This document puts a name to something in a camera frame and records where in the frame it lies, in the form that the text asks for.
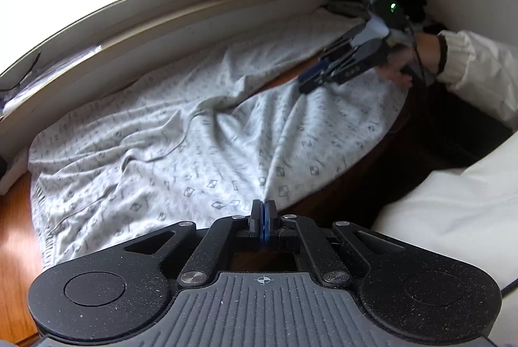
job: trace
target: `white sleeve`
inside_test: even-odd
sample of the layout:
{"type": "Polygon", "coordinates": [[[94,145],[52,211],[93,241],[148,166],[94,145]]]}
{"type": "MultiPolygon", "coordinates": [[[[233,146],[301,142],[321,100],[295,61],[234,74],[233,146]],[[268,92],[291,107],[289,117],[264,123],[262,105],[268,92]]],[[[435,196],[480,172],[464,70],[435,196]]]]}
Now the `white sleeve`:
{"type": "Polygon", "coordinates": [[[496,43],[469,31],[441,33],[448,45],[444,72],[438,80],[448,91],[518,128],[518,48],[496,43]]]}

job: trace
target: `metal rivet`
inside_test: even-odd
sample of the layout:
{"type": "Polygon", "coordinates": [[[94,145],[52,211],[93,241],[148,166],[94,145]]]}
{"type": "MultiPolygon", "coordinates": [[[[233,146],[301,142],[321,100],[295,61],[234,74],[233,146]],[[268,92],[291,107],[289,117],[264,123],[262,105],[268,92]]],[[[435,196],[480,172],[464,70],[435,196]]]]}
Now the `metal rivet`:
{"type": "Polygon", "coordinates": [[[200,285],[207,280],[207,275],[202,271],[188,271],[181,275],[180,280],[188,285],[200,285]]]}
{"type": "Polygon", "coordinates": [[[324,281],[329,284],[343,284],[349,279],[345,271],[330,271],[324,274],[324,281]]]}

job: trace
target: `white blanket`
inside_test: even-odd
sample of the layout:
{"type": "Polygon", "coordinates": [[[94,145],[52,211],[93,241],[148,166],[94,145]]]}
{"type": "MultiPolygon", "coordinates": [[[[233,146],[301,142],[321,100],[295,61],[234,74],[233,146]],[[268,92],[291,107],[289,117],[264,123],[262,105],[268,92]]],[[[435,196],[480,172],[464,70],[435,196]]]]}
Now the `white blanket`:
{"type": "Polygon", "coordinates": [[[369,71],[301,95],[250,97],[358,24],[324,11],[263,27],[143,76],[65,115],[29,154],[43,267],[157,228],[284,209],[340,176],[397,118],[406,94],[369,71]]]}

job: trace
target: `window sill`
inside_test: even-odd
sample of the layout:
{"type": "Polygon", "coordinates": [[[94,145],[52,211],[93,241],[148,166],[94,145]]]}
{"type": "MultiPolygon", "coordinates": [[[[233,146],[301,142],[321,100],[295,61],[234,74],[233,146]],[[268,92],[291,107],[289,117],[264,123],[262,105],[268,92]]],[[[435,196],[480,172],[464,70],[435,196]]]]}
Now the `window sill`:
{"type": "Polygon", "coordinates": [[[204,0],[168,14],[140,23],[99,44],[100,50],[57,75],[28,97],[12,112],[0,118],[0,139],[12,127],[19,124],[45,100],[81,79],[102,64],[127,51],[152,41],[167,33],[216,17],[234,10],[267,4],[276,0],[204,0]]]}

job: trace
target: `cable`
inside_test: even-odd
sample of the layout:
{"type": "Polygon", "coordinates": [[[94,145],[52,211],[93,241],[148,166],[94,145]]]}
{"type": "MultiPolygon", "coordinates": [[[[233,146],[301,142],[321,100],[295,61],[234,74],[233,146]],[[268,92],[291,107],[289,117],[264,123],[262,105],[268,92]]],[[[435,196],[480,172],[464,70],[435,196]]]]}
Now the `cable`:
{"type": "Polygon", "coordinates": [[[41,55],[41,51],[38,52],[38,54],[36,55],[36,58],[34,59],[34,62],[32,63],[32,65],[30,66],[29,70],[27,72],[25,72],[25,75],[22,77],[21,80],[19,80],[17,82],[17,84],[15,84],[13,87],[11,88],[0,88],[0,93],[3,93],[3,92],[9,92],[11,90],[14,90],[16,87],[18,87],[23,80],[25,80],[27,78],[27,76],[32,72],[32,70],[34,69],[34,67],[36,66],[36,64],[38,63],[39,61],[39,57],[41,55]]]}
{"type": "Polygon", "coordinates": [[[513,293],[518,288],[518,279],[502,289],[502,299],[513,293]]]}
{"type": "Polygon", "coordinates": [[[421,102],[421,105],[422,105],[422,109],[423,109],[424,114],[426,116],[426,120],[428,122],[429,127],[431,128],[431,130],[435,134],[435,136],[448,149],[456,152],[457,154],[461,154],[462,156],[464,156],[464,158],[469,159],[471,162],[476,162],[478,159],[473,154],[469,153],[460,144],[456,143],[455,141],[451,141],[450,139],[448,139],[444,135],[444,133],[439,129],[439,127],[436,124],[436,121],[432,117],[432,113],[428,109],[428,104],[427,104],[428,87],[426,85],[426,75],[425,75],[425,70],[424,70],[424,64],[423,64],[423,60],[421,59],[421,55],[419,54],[418,43],[417,43],[417,38],[415,36],[415,31],[414,31],[413,27],[411,26],[410,22],[409,22],[409,28],[410,28],[410,31],[412,33],[412,40],[413,40],[412,46],[413,46],[413,50],[415,52],[415,56],[416,56],[417,61],[418,61],[418,65],[419,65],[419,68],[420,68],[420,71],[421,71],[421,78],[422,78],[422,81],[423,81],[422,84],[421,84],[422,87],[423,87],[423,91],[420,92],[421,97],[419,97],[419,99],[420,99],[420,102],[421,102]]]}

